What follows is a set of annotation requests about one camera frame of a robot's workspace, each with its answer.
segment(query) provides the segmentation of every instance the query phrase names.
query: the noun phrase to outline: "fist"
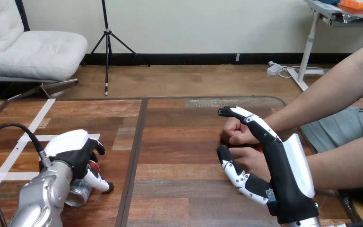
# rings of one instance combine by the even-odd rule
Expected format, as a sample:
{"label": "fist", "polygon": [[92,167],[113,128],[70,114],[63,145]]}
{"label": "fist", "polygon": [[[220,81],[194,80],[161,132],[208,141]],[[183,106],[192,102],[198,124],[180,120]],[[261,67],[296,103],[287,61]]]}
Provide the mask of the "fist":
{"label": "fist", "polygon": [[247,173],[254,174],[269,183],[270,172],[264,154],[253,148],[229,148],[235,163]]}
{"label": "fist", "polygon": [[259,141],[251,134],[248,127],[237,118],[231,117],[223,127],[220,138],[231,145],[258,144]]}

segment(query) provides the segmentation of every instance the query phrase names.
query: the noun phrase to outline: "power strip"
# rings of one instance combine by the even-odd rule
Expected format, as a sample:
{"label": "power strip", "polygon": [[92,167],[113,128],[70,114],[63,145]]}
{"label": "power strip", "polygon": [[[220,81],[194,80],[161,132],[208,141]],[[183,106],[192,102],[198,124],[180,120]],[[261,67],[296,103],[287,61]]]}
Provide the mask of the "power strip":
{"label": "power strip", "polygon": [[280,66],[279,64],[273,63],[273,65],[267,69],[267,74],[275,76],[275,75],[279,74],[279,72],[282,70],[283,70],[282,66]]}

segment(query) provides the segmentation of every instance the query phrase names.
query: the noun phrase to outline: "robotic arm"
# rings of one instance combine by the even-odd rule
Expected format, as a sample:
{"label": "robotic arm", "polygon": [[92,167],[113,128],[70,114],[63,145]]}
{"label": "robotic arm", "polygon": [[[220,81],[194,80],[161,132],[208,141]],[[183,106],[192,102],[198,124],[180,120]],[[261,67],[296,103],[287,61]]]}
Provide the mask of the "robotic arm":
{"label": "robotic arm", "polygon": [[256,202],[262,198],[263,202],[259,203],[267,204],[270,214],[276,216],[278,223],[283,226],[320,227],[318,209],[312,199],[315,195],[312,177],[298,135],[294,134],[282,142],[263,119],[240,107],[225,106],[219,109],[218,115],[235,117],[248,126],[263,146],[271,174],[269,185],[254,175],[246,174],[242,189],[242,184],[238,184],[237,180],[242,179],[239,173],[243,173],[243,170],[233,162],[227,147],[220,147],[217,150],[220,162],[233,185]]}
{"label": "robotic arm", "polygon": [[20,190],[19,207],[10,227],[61,227],[61,212],[74,179],[83,179],[99,191],[113,191],[113,184],[104,180],[89,165],[98,161],[105,148],[84,130],[66,132],[52,139],[40,157],[40,174]]}

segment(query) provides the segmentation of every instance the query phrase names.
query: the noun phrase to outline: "wooden table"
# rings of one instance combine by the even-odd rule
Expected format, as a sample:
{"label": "wooden table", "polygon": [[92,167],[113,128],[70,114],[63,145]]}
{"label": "wooden table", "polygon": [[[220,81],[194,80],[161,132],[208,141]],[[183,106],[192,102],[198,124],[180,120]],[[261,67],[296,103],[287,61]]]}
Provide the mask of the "wooden table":
{"label": "wooden table", "polygon": [[[65,206],[64,226],[279,226],[267,207],[232,186],[216,155],[227,120],[217,116],[219,107],[239,105],[266,117],[284,106],[276,98],[51,99],[4,105],[0,124],[34,127],[44,140],[84,129],[106,147],[98,164],[114,191],[93,190],[85,206]],[[0,131],[0,206],[7,222],[17,210],[20,188],[38,174],[38,155],[30,142],[19,140],[22,135],[17,128]],[[304,150],[311,154],[305,144]],[[334,194],[318,194],[315,201],[322,224],[350,221]]]}

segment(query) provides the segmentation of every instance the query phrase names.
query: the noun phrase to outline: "gray shorts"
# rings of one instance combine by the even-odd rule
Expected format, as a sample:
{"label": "gray shorts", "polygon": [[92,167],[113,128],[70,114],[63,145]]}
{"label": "gray shorts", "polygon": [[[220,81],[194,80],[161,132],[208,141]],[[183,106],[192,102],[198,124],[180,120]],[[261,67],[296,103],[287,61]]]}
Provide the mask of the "gray shorts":
{"label": "gray shorts", "polygon": [[363,137],[363,110],[351,106],[301,130],[317,152],[326,152]]}

